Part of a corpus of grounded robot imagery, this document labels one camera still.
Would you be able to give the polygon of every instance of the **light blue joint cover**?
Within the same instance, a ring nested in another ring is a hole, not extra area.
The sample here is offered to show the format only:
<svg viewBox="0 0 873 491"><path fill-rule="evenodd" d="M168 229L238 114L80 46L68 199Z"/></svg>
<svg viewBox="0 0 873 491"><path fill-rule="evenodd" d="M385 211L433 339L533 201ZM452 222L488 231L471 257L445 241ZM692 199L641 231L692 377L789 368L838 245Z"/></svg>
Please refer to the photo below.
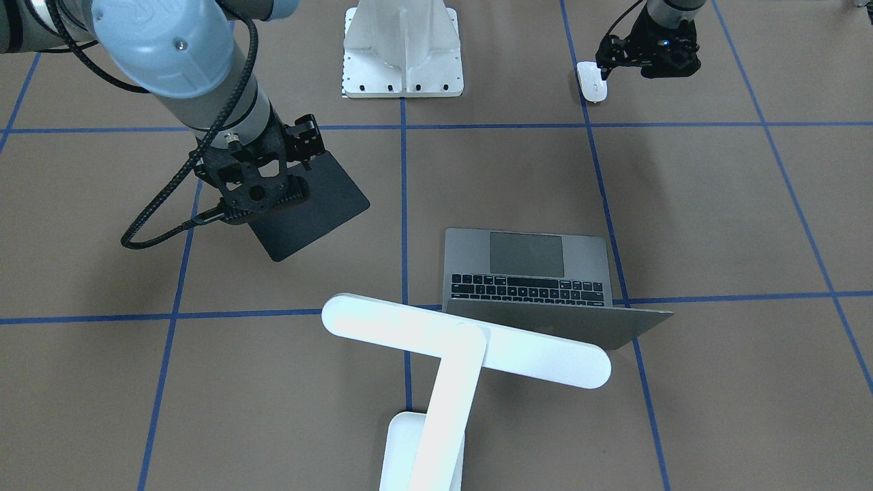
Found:
<svg viewBox="0 0 873 491"><path fill-rule="evenodd" d="M189 99L230 72L234 41L214 0L94 0L97 39L149 92Z"/></svg>
<svg viewBox="0 0 873 491"><path fill-rule="evenodd" d="M273 10L267 20L290 17L300 5L300 0L273 0Z"/></svg>

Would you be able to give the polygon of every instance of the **laptop keyboard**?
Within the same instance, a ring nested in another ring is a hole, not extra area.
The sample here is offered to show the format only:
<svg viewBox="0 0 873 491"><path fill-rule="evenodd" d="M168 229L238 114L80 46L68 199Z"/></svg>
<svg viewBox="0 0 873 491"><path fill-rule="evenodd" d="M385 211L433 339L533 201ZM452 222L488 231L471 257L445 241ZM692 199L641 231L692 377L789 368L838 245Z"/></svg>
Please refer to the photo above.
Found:
<svg viewBox="0 0 873 491"><path fill-rule="evenodd" d="M603 284L493 274L452 274L451 298L603 307Z"/></svg>

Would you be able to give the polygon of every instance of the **bolt hole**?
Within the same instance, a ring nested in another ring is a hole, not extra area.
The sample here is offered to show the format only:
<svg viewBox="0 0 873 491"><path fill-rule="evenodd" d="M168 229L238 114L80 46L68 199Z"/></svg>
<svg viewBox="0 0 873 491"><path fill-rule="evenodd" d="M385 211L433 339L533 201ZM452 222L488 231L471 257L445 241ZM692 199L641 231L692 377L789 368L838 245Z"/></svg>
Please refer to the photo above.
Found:
<svg viewBox="0 0 873 491"><path fill-rule="evenodd" d="M254 201L260 201L264 199L266 195L266 191L264 191L264 188L260 186L251 186L251 189L249 189L249 197Z"/></svg>

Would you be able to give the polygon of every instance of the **open laptop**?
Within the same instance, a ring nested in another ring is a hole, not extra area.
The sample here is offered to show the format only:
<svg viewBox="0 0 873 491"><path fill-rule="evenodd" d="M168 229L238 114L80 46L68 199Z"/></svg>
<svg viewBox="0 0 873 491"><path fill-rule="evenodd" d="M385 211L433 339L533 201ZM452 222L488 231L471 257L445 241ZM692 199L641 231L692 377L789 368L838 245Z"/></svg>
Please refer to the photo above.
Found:
<svg viewBox="0 0 873 491"><path fill-rule="evenodd" d="M599 237L450 228L443 311L618 349L672 312L615 308Z"/></svg>

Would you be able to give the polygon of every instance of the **black flat plate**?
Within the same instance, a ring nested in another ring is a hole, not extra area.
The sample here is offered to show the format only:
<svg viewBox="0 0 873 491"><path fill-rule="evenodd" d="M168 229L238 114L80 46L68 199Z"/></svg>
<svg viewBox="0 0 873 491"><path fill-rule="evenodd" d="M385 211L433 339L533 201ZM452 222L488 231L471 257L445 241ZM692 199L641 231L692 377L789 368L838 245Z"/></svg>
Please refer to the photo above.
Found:
<svg viewBox="0 0 873 491"><path fill-rule="evenodd" d="M306 201L249 223L274 261L287 258L370 207L330 152L313 158L310 165L312 170L300 165L292 170L309 183Z"/></svg>

